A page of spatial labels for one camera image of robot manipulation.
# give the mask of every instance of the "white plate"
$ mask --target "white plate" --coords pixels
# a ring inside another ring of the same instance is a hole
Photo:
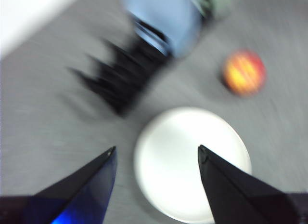
[[[139,136],[134,157],[136,179],[149,202],[189,224],[213,222],[199,172],[199,145],[251,173],[248,152],[234,129],[217,115],[191,107],[151,121]]]

